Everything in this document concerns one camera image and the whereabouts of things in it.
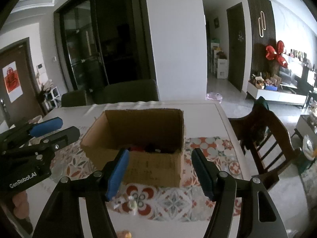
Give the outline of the left hand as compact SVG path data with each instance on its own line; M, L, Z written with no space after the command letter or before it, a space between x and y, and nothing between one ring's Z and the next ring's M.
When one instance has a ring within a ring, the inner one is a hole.
M13 196L12 202L14 204L13 215L19 220L21 224L29 225L30 222L30 206L27 198L27 192L22 191Z

